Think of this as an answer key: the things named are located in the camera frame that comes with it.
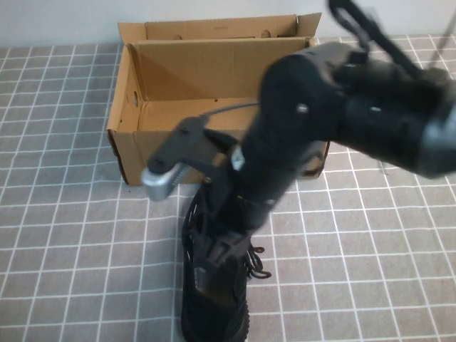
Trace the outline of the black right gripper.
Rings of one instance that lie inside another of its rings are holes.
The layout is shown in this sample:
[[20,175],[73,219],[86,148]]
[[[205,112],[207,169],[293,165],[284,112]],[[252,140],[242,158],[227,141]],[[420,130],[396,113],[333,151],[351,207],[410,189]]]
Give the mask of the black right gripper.
[[199,189],[199,265],[193,267],[195,289],[201,295],[215,297],[215,274],[229,259],[245,255],[254,225],[251,202],[240,196],[227,197],[215,207],[211,187]]

